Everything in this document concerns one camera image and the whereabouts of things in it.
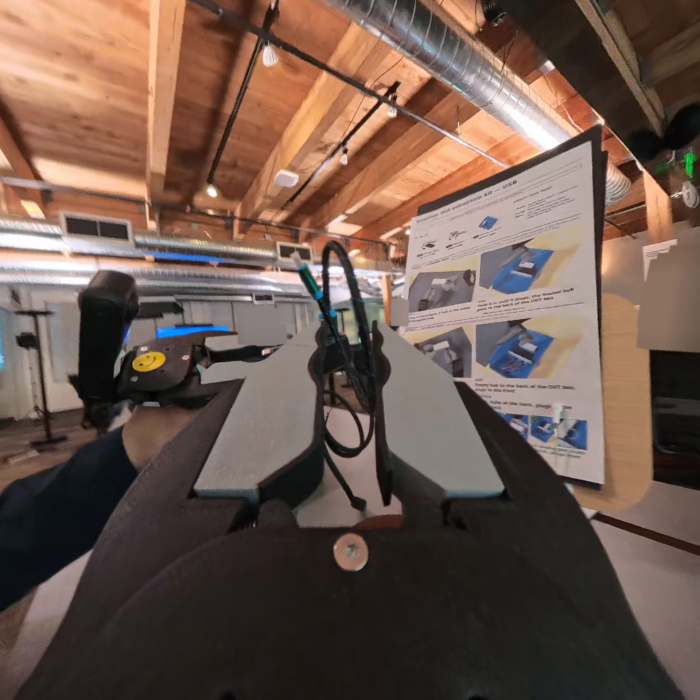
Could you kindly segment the silver ventilation duct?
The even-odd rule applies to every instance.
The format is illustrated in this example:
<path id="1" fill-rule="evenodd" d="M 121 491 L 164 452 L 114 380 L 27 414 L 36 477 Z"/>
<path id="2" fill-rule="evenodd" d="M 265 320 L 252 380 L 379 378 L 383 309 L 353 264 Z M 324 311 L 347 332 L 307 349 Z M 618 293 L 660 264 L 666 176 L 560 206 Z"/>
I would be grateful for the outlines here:
<path id="1" fill-rule="evenodd" d="M 582 135 L 434 1 L 327 1 L 477 109 L 551 151 Z"/>
<path id="2" fill-rule="evenodd" d="M 82 286 L 101 270 L 130 275 L 143 289 L 302 294 L 293 263 L 275 249 L 149 234 L 112 240 L 67 234 L 47 221 L 1 218 L 2 283 Z"/>

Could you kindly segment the black floor lamp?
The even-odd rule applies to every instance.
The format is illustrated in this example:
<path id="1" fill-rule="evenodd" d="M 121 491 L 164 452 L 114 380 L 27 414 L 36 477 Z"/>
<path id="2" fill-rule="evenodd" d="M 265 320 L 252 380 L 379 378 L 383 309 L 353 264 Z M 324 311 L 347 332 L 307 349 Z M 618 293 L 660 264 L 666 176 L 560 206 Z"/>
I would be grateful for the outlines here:
<path id="1" fill-rule="evenodd" d="M 54 432 L 53 429 L 53 416 L 52 412 L 50 411 L 48 401 L 43 349 L 40 339 L 39 319 L 51 316 L 52 311 L 35 309 L 16 310 L 14 311 L 14 315 L 29 318 L 31 319 L 33 324 L 32 331 L 22 331 L 15 337 L 15 341 L 17 342 L 17 345 L 20 348 L 26 349 L 27 351 L 33 350 L 36 354 L 41 404 L 40 406 L 36 406 L 35 409 L 38 410 L 38 413 L 40 415 L 41 424 L 43 426 L 43 437 L 40 439 L 32 440 L 30 442 L 30 447 L 37 450 L 38 452 L 53 450 L 57 445 L 66 442 L 66 436 L 58 435 Z"/>

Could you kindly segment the black braided cable green plugs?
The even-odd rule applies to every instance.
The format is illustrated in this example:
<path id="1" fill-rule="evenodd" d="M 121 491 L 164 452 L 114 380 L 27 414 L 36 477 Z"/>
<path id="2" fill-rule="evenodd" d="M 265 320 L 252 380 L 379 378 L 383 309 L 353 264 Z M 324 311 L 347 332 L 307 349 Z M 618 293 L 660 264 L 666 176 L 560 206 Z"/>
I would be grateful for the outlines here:
<path id="1" fill-rule="evenodd" d="M 333 314 L 335 311 L 330 302 L 331 256 L 335 256 L 338 259 L 348 285 L 351 303 L 355 314 L 358 338 L 360 340 L 360 345 L 364 355 L 363 365 L 360 370 L 355 366 L 350 351 L 347 351 L 342 342 L 339 340 L 337 323 L 333 321 Z M 352 389 L 355 391 L 356 398 L 358 399 L 361 407 L 372 415 L 377 403 L 375 362 L 372 353 L 372 336 L 365 305 L 361 297 L 361 291 L 348 253 L 341 244 L 337 243 L 337 241 L 330 241 L 324 246 L 321 254 L 321 285 L 317 284 L 311 273 L 310 267 L 301 257 L 299 257 L 299 255 L 295 254 L 293 256 L 293 261 L 304 287 L 318 304 L 321 318 L 326 323 L 331 336 L 339 347 L 342 357 L 342 364 L 346 371 L 346 377 L 349 380 Z"/>

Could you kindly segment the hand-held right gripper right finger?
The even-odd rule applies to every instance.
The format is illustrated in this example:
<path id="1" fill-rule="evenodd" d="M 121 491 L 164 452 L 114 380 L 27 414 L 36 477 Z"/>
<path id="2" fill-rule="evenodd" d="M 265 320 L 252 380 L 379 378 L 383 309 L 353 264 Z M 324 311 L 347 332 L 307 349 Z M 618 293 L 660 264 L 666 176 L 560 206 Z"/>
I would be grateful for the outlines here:
<path id="1" fill-rule="evenodd" d="M 503 482 L 451 376 L 385 323 L 373 323 L 372 353 L 384 504 L 501 496 Z"/>

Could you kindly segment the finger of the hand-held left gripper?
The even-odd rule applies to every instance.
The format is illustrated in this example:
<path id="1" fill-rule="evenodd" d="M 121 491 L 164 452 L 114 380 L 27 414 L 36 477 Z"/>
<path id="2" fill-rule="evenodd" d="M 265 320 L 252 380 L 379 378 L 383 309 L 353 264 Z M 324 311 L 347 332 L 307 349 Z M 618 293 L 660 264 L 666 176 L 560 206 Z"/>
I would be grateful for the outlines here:
<path id="1" fill-rule="evenodd" d="M 209 368 L 215 364 L 231 362 L 258 363 L 273 355 L 281 347 L 282 345 L 236 345 L 217 349 L 213 346 L 204 345 L 203 355 L 199 358 L 199 367 Z"/>

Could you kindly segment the person's left hand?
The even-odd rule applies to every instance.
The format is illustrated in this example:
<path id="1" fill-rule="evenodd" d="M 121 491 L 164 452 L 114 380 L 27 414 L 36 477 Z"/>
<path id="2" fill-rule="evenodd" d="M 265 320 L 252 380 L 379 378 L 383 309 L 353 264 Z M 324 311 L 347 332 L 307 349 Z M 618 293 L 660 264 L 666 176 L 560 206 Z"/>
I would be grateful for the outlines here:
<path id="1" fill-rule="evenodd" d="M 202 407 L 136 407 L 122 427 L 123 446 L 136 472 L 140 474 L 202 411 Z"/>

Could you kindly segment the printed instruction sheet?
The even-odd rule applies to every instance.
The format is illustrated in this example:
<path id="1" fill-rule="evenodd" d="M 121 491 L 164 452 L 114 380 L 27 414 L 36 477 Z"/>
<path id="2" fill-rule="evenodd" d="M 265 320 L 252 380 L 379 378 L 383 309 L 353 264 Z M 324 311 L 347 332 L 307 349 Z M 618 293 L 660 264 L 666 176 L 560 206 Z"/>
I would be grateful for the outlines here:
<path id="1" fill-rule="evenodd" d="M 420 206 L 400 334 L 574 483 L 600 488 L 599 258 L 608 154 L 593 127 Z"/>

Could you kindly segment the television screen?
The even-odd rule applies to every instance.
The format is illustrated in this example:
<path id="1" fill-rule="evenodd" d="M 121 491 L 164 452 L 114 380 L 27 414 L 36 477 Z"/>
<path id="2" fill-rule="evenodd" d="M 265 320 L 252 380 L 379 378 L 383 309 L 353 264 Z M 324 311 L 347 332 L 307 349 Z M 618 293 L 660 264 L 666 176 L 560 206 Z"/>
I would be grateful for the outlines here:
<path id="1" fill-rule="evenodd" d="M 156 338 L 166 339 L 171 337 L 183 337 L 196 334 L 215 334 L 215 333 L 230 333 L 231 330 L 227 326 L 215 325 L 179 325 L 170 327 L 156 328 Z"/>

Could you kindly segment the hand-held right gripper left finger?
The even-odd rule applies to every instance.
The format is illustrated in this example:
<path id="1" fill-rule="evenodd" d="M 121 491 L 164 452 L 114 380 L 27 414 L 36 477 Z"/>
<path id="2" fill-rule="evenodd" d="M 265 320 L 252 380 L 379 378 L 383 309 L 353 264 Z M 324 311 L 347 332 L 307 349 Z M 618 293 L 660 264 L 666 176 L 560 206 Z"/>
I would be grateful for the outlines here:
<path id="1" fill-rule="evenodd" d="M 319 487 L 326 327 L 301 330 L 243 381 L 194 494 L 295 509 Z"/>

